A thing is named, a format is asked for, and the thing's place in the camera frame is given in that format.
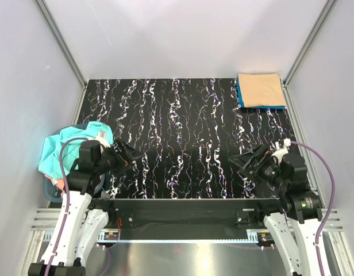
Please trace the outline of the teal t-shirt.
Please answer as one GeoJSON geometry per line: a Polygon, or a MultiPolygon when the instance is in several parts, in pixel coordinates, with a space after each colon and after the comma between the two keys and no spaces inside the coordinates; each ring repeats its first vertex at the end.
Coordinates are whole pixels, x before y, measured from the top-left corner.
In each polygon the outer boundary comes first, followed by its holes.
{"type": "Polygon", "coordinates": [[[79,147],[83,139],[94,140],[102,135],[108,145],[113,143],[111,128],[97,121],[91,121],[85,129],[77,126],[69,126],[62,129],[58,134],[44,139],[43,150],[39,161],[39,172],[53,178],[62,179],[63,174],[59,163],[59,155],[62,152],[63,169],[69,173],[75,159],[79,157],[79,147]]]}

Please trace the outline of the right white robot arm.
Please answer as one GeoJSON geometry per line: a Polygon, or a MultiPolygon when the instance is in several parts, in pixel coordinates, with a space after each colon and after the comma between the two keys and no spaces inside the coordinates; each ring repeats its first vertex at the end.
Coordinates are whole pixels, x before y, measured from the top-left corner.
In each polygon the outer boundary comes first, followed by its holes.
{"type": "Polygon", "coordinates": [[[307,183],[302,156],[290,153],[288,143],[271,152],[261,144],[229,161],[238,173],[258,185],[266,182],[279,190],[274,203],[258,203],[251,220],[267,228],[280,253],[286,275],[330,275],[322,233],[321,200],[307,183]]]}

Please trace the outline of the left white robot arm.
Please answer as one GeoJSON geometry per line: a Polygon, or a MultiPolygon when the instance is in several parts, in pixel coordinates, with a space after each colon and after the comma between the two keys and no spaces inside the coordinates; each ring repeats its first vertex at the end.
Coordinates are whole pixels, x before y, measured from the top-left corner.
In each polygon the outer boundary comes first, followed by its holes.
{"type": "Polygon", "coordinates": [[[100,177],[123,174],[142,153],[120,139],[105,147],[98,140],[82,139],[79,156],[63,175],[64,196],[51,241],[28,275],[85,275],[86,261],[101,230],[119,223],[110,200],[95,199],[100,177]]]}

